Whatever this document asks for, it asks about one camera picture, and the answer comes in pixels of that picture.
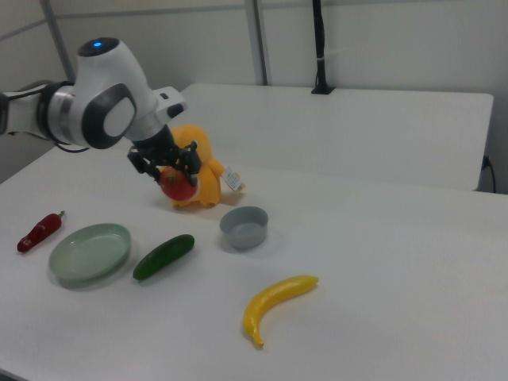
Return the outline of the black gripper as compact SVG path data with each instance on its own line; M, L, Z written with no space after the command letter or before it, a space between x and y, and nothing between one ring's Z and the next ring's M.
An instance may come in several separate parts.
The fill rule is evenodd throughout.
M149 175L156 183L160 181L160 170L155 164L170 164L185 175L191 186L196 187L202 167L197 148L196 140L180 148L174 142L170 129L163 127L146 140L134 141L127 158L138 173Z

